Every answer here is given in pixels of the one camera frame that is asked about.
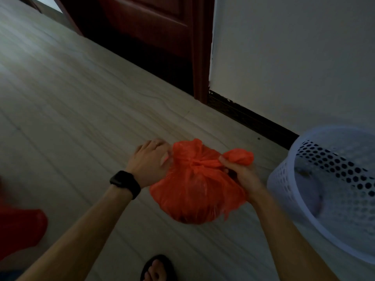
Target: smartwatch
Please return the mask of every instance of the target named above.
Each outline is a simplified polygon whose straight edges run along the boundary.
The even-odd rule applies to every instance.
[[[129,189],[133,194],[133,200],[141,192],[141,187],[135,180],[131,173],[120,170],[117,174],[111,177],[110,184],[116,185],[121,189]]]

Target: orange plastic bag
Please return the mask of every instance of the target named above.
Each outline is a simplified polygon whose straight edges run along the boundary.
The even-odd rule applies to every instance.
[[[160,208],[179,222],[202,224],[216,219],[246,202],[246,193],[225,172],[220,153],[199,139],[176,142],[173,164],[166,177],[150,187]],[[250,165],[254,155],[243,149],[223,154],[227,160]]]

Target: tiled floor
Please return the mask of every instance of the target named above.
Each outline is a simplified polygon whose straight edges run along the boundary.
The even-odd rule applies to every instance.
[[[0,0],[0,174],[19,207],[41,208],[38,248],[0,268],[27,266],[105,191],[135,146],[154,137],[200,138],[220,152],[254,152],[265,180],[287,150],[202,105],[17,0]],[[369,280],[375,267],[314,230],[301,232],[341,280]],[[277,280],[250,205],[201,226],[171,220],[147,191],[121,217],[88,280],[137,280],[164,253],[181,280]]]

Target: forearm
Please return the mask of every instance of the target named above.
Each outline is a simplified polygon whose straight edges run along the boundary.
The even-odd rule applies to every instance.
[[[110,186],[18,280],[83,281],[131,199],[129,190]]]
[[[251,199],[281,281],[338,280],[266,189]]]

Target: black flip-flop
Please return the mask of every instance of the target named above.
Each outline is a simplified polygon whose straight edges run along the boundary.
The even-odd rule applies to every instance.
[[[163,254],[156,255],[146,262],[141,273],[141,281],[144,280],[144,275],[148,271],[154,260],[159,260],[164,265],[164,269],[166,272],[166,281],[177,281],[177,275],[174,271],[172,262]]]

